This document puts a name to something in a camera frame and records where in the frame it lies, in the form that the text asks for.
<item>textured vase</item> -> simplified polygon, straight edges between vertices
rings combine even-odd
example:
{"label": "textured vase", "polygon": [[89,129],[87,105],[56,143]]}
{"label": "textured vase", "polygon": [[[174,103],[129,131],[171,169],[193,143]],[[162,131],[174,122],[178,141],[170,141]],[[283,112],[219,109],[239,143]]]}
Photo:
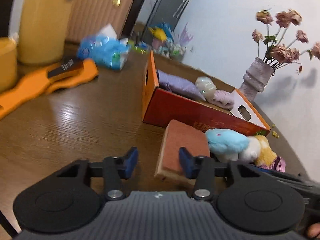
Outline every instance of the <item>textured vase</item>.
{"label": "textured vase", "polygon": [[263,92],[273,71],[271,66],[256,57],[243,76],[244,81],[239,88],[240,92],[252,102],[258,92]]}

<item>black cable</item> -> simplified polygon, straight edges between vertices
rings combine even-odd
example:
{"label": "black cable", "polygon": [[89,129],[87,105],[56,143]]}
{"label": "black cable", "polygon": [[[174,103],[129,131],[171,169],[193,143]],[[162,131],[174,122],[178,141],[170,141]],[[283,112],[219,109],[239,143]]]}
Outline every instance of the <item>black cable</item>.
{"label": "black cable", "polygon": [[10,222],[6,219],[6,217],[2,214],[0,210],[0,225],[4,228],[4,230],[8,233],[9,236],[14,238],[18,235],[18,232],[13,228]]}

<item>black circular cover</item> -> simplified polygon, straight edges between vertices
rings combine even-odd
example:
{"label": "black circular cover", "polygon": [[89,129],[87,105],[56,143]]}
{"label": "black circular cover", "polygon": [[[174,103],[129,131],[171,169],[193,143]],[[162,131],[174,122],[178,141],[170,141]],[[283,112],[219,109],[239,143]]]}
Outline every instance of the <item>black circular cover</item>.
{"label": "black circular cover", "polygon": [[97,215],[100,197],[91,188],[79,184],[48,186],[30,187],[15,199],[13,211],[22,229],[63,233],[80,228]]}
{"label": "black circular cover", "polygon": [[257,234],[288,231],[304,213],[303,198],[297,191],[258,178],[246,178],[223,191],[217,208],[233,226]]}

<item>metal bolt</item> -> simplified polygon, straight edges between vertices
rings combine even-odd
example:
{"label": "metal bolt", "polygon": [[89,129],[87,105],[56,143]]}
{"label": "metal bolt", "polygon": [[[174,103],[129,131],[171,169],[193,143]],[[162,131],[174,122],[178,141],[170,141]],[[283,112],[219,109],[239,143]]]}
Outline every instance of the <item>metal bolt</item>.
{"label": "metal bolt", "polygon": [[204,189],[204,188],[197,189],[197,190],[195,191],[195,195],[196,195],[197,197],[207,197],[207,196],[210,195],[210,191],[207,190],[207,189]]}
{"label": "metal bolt", "polygon": [[111,197],[111,198],[120,198],[123,195],[123,192],[118,189],[113,189],[113,190],[110,190],[107,195],[108,197]]}

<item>red box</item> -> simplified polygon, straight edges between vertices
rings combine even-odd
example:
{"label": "red box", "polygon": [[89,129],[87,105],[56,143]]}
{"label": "red box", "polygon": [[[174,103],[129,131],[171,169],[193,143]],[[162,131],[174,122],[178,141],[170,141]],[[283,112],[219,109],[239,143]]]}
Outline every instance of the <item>red box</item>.
{"label": "red box", "polygon": [[[222,109],[208,102],[193,101],[159,88],[156,69],[180,76],[195,83],[199,76],[212,79],[218,90],[234,95],[232,110]],[[236,88],[221,80],[208,76],[200,70],[150,53],[146,64],[142,90],[142,120],[145,123],[167,127],[178,120],[203,132],[211,128],[232,129],[246,136],[267,135],[270,127],[258,111]]]}

